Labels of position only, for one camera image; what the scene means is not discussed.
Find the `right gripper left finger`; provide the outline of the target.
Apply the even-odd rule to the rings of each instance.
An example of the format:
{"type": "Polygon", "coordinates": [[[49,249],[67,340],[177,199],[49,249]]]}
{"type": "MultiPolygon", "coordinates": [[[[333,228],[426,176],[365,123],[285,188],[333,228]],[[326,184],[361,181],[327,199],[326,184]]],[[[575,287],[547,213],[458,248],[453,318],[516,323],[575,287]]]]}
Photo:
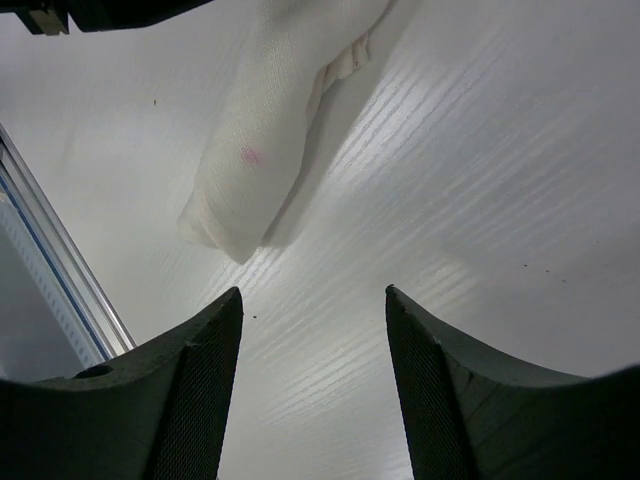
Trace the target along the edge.
{"type": "Polygon", "coordinates": [[[243,316],[233,287],[72,378],[2,381],[2,478],[217,478],[243,316]]]}

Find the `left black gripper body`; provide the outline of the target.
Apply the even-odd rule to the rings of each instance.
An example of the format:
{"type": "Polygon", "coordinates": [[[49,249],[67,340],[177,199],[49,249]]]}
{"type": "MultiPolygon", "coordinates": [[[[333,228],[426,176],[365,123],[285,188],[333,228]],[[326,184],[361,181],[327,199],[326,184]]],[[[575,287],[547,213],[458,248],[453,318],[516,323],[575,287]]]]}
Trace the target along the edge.
{"type": "Polygon", "coordinates": [[[212,0],[1,0],[2,14],[15,14],[32,35],[69,33],[69,20],[83,33],[140,29],[211,3],[212,0]]]}

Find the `white cloth napkin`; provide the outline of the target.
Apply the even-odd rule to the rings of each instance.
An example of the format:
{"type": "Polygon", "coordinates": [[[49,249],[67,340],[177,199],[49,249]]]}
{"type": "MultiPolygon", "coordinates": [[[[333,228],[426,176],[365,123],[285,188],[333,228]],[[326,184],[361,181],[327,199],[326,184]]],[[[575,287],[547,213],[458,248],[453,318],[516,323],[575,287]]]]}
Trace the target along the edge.
{"type": "Polygon", "coordinates": [[[323,94],[368,61],[385,1],[263,1],[178,218],[191,242],[243,264],[302,169],[323,94]]]}

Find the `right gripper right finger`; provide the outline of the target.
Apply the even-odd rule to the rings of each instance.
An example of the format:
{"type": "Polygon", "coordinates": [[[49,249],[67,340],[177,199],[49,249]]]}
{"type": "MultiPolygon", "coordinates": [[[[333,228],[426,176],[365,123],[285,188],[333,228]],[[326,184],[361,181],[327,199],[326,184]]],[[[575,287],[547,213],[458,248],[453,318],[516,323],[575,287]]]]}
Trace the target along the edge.
{"type": "Polygon", "coordinates": [[[386,290],[389,349],[417,479],[635,479],[639,370],[595,378],[515,358],[386,290]]]}

